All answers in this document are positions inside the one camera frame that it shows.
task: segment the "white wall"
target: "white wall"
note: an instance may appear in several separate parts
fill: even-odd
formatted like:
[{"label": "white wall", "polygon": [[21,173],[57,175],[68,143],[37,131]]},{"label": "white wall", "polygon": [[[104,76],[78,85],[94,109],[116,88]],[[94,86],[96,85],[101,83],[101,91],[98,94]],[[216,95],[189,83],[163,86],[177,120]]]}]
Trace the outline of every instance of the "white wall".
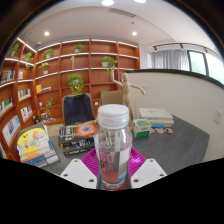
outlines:
[{"label": "white wall", "polygon": [[204,162],[224,156],[224,116],[220,124],[215,109],[224,112],[224,90],[211,82],[181,74],[129,73],[130,82],[146,86],[146,95],[131,88],[131,107],[138,117],[139,107],[165,108],[210,135]]},{"label": "white wall", "polygon": [[148,49],[139,44],[139,55],[140,55],[140,69],[148,69],[148,59],[147,59]]}]

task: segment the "curtain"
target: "curtain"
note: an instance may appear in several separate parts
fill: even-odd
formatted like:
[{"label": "curtain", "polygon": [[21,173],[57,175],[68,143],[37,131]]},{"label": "curtain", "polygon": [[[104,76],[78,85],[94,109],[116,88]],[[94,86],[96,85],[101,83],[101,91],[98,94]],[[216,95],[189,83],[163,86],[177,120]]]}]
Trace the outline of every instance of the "curtain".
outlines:
[{"label": "curtain", "polygon": [[153,68],[178,69],[190,71],[186,50],[152,52]]}]

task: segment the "desk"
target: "desk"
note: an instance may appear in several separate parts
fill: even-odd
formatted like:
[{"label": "desk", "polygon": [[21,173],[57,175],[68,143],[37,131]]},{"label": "desk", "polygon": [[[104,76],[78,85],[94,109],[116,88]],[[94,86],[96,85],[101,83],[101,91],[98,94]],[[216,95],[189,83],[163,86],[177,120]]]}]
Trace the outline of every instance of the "desk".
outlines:
[{"label": "desk", "polygon": [[[173,117],[173,134],[155,132],[149,137],[133,138],[133,148],[146,159],[154,158],[167,175],[201,163],[209,141],[207,133],[176,116]],[[60,161],[42,168],[48,172],[60,175],[72,159],[81,159],[87,153],[65,156],[58,146],[58,136],[52,136],[50,140]],[[100,183],[97,188],[103,189]]]}]

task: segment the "black frame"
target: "black frame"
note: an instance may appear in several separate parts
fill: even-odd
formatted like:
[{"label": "black frame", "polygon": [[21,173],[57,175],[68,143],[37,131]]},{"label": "black frame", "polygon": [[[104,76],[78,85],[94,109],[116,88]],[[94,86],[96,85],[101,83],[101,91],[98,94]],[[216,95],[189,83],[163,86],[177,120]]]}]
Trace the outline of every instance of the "black frame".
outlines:
[{"label": "black frame", "polygon": [[195,53],[198,53],[198,54],[202,54],[203,59],[204,59],[204,64],[205,64],[205,75],[208,76],[208,77],[210,77],[210,76],[209,76],[209,69],[208,69],[208,62],[207,62],[205,53],[200,52],[200,51],[187,50],[187,56],[188,56],[188,61],[189,61],[190,71],[193,72],[193,71],[192,71],[192,65],[191,65],[191,56],[190,56],[190,52],[195,52]]}]

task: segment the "water bottle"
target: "water bottle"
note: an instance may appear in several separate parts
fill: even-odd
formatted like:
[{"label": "water bottle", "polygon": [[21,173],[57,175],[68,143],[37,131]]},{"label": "water bottle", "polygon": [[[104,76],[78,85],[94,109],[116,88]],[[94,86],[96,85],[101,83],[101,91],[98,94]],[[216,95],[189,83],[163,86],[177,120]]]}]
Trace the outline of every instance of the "water bottle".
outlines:
[{"label": "water bottle", "polygon": [[98,108],[94,142],[105,189],[118,189],[125,182],[133,139],[128,123],[128,107],[108,104]]}]

